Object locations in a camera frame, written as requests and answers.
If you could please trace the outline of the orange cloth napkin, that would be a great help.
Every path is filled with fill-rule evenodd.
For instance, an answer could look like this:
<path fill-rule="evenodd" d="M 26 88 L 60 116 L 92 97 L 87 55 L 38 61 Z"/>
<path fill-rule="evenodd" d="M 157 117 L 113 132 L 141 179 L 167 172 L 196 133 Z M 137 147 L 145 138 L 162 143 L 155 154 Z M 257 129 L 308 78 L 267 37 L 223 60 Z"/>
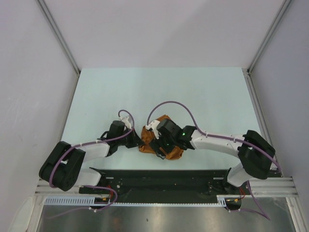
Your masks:
<path fill-rule="evenodd" d="M 144 144 L 139 146 L 139 151 L 142 153 L 155 154 L 161 159 L 178 160 L 183 155 L 183 149 L 172 145 L 166 137 L 160 136 L 156 138 L 152 130 L 147 130 L 143 126 L 141 131 L 141 140 Z"/>

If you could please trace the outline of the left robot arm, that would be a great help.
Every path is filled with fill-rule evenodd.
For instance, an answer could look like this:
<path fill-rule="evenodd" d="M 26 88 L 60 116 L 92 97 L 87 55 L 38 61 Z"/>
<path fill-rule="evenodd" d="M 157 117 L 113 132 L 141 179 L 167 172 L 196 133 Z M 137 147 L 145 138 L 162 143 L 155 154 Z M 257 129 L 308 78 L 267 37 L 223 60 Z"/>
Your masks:
<path fill-rule="evenodd" d="M 109 157 L 118 147 L 134 148 L 144 142 L 131 124 L 124 120 L 115 120 L 97 140 L 72 146 L 60 141 L 56 144 L 39 170 L 40 179 L 50 187 L 62 191 L 70 190 L 74 185 L 89 185 L 96 193 L 102 193 L 107 182 L 99 171 L 82 169 L 84 162 Z"/>

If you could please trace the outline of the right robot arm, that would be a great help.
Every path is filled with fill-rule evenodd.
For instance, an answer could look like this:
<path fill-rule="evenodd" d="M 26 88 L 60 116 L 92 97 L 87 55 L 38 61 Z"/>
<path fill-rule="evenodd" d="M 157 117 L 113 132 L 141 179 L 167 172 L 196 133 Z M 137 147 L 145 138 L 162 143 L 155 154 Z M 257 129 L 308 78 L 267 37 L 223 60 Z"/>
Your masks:
<path fill-rule="evenodd" d="M 228 169 L 223 178 L 223 189 L 234 194 L 247 181 L 265 180 L 270 173 L 275 149 L 257 132 L 224 136 L 209 134 L 196 126 L 179 127 L 170 119 L 154 120 L 145 126 L 154 134 L 149 145 L 156 155 L 165 159 L 173 149 L 212 150 L 229 154 L 240 163 Z"/>

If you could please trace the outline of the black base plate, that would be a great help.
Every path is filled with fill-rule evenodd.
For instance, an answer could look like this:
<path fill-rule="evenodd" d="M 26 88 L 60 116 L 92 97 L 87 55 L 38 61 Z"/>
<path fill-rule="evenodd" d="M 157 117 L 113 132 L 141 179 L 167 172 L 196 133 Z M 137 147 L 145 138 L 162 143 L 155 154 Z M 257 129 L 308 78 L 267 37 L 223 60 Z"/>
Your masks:
<path fill-rule="evenodd" d="M 217 203 L 226 195 L 228 203 L 241 205 L 247 192 L 244 185 L 224 189 L 227 170 L 98 170 L 102 176 L 97 185 L 78 185 L 83 197 L 95 195 L 90 209 L 101 210 L 118 204 L 205 204 Z"/>

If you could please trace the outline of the aluminium frame rail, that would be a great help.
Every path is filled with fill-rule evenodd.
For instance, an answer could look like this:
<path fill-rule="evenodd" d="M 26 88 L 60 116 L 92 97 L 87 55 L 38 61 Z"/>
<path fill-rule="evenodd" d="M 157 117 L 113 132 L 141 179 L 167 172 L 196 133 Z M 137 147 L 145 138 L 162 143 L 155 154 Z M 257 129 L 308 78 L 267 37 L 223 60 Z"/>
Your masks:
<path fill-rule="evenodd" d="M 266 180 L 251 179 L 252 193 L 256 197 L 294 197 L 297 190 L 291 177 L 272 177 Z"/>

